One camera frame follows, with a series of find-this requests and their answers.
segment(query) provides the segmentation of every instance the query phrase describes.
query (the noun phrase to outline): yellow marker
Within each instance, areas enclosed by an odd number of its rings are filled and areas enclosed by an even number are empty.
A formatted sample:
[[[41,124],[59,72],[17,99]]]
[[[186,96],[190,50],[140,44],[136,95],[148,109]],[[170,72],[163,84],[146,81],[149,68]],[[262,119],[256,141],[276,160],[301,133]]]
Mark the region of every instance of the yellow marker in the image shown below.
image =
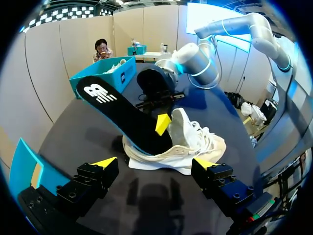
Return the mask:
[[[248,121],[250,121],[251,120],[251,118],[250,117],[248,117],[246,120],[244,120],[244,125],[248,122]]]
[[[156,122],[156,132],[161,136],[164,131],[168,127],[168,125],[172,122],[170,117],[167,114],[160,114],[157,116]]]
[[[205,170],[208,168],[208,167],[211,167],[213,165],[219,165],[219,164],[216,164],[216,163],[211,163],[211,162],[207,162],[206,160],[203,160],[201,158],[194,158]]]
[[[98,165],[98,166],[102,166],[103,169],[106,168],[114,159],[117,159],[117,157],[112,157],[109,159],[105,159],[102,161],[99,161],[97,163],[91,163],[90,165]]]

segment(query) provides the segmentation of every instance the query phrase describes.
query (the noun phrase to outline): dark table surface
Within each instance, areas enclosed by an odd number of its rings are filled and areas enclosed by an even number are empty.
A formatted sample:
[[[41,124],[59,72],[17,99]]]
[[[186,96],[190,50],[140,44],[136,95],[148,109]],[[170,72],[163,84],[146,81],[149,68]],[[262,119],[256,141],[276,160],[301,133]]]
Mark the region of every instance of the dark table surface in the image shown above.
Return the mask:
[[[137,64],[141,71],[145,64]],[[235,109],[218,89],[200,90],[190,85],[186,75],[177,91],[186,97],[176,103],[190,120],[225,139],[226,151],[219,163],[234,168],[234,174],[246,185],[261,188],[255,151]],[[123,95],[138,103],[141,89],[136,77]],[[175,170],[156,171],[128,168],[125,156],[112,148],[119,131],[95,108],[82,100],[73,100],[48,133],[39,153],[67,177],[85,162],[94,163],[118,157],[119,175],[103,200],[98,199],[78,223],[106,235],[223,235],[232,224],[213,200],[206,200],[191,176]]]

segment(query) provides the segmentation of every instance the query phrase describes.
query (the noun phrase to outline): person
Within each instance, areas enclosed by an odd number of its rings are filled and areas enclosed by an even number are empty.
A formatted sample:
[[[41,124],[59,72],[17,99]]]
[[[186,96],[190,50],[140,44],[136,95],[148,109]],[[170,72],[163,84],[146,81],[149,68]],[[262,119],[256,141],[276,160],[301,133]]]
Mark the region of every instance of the person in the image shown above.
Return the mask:
[[[102,59],[111,58],[113,56],[113,51],[108,48],[108,43],[105,39],[99,39],[94,44],[96,52],[93,54],[93,61],[97,62]]]

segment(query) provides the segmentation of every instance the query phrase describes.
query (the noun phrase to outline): teal bin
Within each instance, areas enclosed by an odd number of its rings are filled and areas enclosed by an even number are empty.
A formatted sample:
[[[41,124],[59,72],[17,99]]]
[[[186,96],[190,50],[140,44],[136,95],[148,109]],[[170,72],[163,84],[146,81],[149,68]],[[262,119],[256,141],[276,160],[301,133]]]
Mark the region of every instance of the teal bin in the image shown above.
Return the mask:
[[[147,46],[141,45],[137,47],[129,47],[127,48],[127,54],[128,55],[134,55],[134,52],[136,52],[136,55],[143,55],[147,51]]]
[[[126,60],[126,63],[122,64],[117,68],[113,73],[103,74],[112,68],[112,65],[117,65],[122,59]],[[76,86],[80,79],[86,76],[97,76],[101,77],[104,81],[113,86],[120,93],[123,92],[125,87],[129,84],[131,79],[136,74],[136,61],[133,56],[126,57],[114,57],[99,60],[96,63],[88,66],[75,76],[73,76],[69,82],[72,86],[72,89],[76,95],[77,99],[80,99],[76,93]]]

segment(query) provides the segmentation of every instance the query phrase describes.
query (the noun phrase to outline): shoe insole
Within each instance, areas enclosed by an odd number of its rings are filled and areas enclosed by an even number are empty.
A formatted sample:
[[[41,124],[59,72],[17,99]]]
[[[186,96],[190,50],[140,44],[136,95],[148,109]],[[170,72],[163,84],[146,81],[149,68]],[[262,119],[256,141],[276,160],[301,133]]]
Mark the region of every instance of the shoe insole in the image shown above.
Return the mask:
[[[157,155],[172,147],[167,131],[159,136],[157,120],[134,107],[114,87],[96,76],[82,78],[76,91],[79,96],[102,112],[116,127],[144,153]]]

